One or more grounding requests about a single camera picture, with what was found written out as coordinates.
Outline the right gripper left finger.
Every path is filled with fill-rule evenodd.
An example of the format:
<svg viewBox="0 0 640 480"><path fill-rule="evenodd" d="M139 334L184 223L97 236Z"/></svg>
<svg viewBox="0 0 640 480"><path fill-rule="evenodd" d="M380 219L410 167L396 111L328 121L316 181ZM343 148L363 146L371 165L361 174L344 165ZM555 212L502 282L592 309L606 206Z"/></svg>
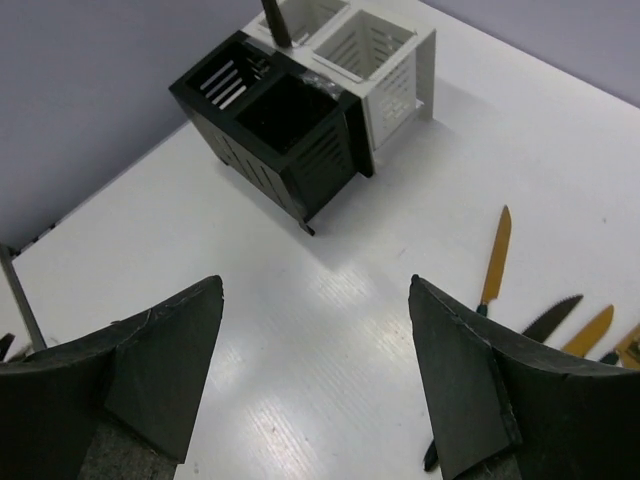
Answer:
<svg viewBox="0 0 640 480"><path fill-rule="evenodd" d="M5 479L171 479L186 460L223 315L206 277L1 367Z"/></svg>

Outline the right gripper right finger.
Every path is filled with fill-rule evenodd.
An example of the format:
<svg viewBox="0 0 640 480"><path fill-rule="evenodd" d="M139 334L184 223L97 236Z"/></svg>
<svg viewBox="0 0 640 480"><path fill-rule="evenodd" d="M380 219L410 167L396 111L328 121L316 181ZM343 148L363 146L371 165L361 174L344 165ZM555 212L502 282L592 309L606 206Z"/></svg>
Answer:
<svg viewBox="0 0 640 480"><path fill-rule="evenodd" d="M409 313L446 479L635 479L639 374L535 342L414 276Z"/></svg>

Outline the gold fork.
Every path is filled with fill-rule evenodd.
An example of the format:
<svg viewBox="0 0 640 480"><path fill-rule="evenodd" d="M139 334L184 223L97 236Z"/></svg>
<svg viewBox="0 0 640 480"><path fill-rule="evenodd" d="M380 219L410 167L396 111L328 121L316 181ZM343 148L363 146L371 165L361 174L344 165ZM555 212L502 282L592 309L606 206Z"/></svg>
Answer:
<svg viewBox="0 0 640 480"><path fill-rule="evenodd" d="M606 353L600 362L608 365L618 365L627 369L640 369L640 325L637 325L614 347Z"/></svg>

